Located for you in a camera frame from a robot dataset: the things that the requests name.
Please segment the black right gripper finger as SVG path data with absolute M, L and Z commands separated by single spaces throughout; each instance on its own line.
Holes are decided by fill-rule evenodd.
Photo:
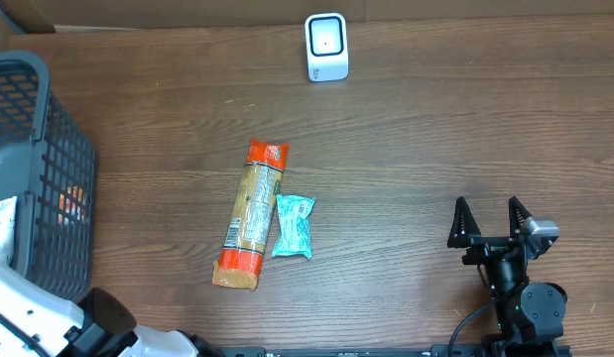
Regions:
M 482 238 L 479 227 L 464 196 L 455 202 L 454 217 L 447 238 L 448 248 L 468 248 L 479 244 Z
M 516 197 L 512 196 L 509 201 L 510 235 L 512 237 L 521 233 L 521 227 L 532 216 L 529 210 Z

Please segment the teal snack packet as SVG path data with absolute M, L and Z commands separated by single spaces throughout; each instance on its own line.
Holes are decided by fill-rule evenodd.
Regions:
M 303 255 L 312 258 L 309 216 L 315 198 L 298 195 L 277 196 L 280 234 L 272 250 L 273 257 Z

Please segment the orange spaghetti packet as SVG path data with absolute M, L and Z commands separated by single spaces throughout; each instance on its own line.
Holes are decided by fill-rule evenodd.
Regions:
M 212 283 L 233 289 L 258 286 L 290 145 L 253 139 Z

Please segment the orange tissue packet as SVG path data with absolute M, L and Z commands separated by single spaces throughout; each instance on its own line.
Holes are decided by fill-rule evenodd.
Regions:
M 85 205 L 86 196 L 83 189 L 79 186 L 67 187 L 65 193 L 60 194 L 58 223 L 68 225 L 72 218 L 77 221 L 84 220 Z

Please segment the white shampoo tube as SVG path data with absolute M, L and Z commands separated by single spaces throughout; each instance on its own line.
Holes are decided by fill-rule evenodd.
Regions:
M 0 201 L 0 262 L 9 265 L 14 256 L 17 196 Z

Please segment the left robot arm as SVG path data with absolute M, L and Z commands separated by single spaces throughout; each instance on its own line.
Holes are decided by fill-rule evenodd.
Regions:
M 195 334 L 139 325 L 113 295 L 56 297 L 0 262 L 0 356 L 223 357 Z

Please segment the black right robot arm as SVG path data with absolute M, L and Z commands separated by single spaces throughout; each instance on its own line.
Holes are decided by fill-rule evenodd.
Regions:
M 482 235 L 466 199 L 455 202 L 446 246 L 463 249 L 464 265 L 477 268 L 491 301 L 464 317 L 452 332 L 443 356 L 570 357 L 571 348 L 559 345 L 567 293 L 554 283 L 532 283 L 528 265 L 555 242 L 559 228 L 550 219 L 537 219 L 513 196 L 508 201 L 507 236 Z M 499 331 L 477 345 L 456 343 L 461 330 L 481 313 L 494 309 Z

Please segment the white barcode scanner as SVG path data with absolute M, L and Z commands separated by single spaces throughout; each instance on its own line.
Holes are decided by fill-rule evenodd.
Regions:
M 305 21 L 307 75 L 313 82 L 345 79 L 349 54 L 345 18 L 335 12 L 310 15 Z

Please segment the dark grey plastic basket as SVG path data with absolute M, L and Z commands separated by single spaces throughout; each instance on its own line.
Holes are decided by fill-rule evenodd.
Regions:
M 98 157 L 53 95 L 44 61 L 0 53 L 0 201 L 17 196 L 12 269 L 60 298 L 90 289 Z M 79 186 L 85 219 L 58 223 L 59 198 Z

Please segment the brown cardboard backboard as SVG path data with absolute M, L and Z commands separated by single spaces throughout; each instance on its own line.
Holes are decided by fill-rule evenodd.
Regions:
M 161 29 L 302 23 L 337 12 L 349 22 L 614 13 L 614 0 L 4 0 L 23 30 L 56 26 Z

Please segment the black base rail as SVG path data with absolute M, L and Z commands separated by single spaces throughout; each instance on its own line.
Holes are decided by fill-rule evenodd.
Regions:
M 434 344 L 425 348 L 375 348 L 375 349 L 276 349 L 263 347 L 223 348 L 226 357 L 483 357 L 493 356 L 476 344 L 457 344 L 448 353 L 446 344 Z

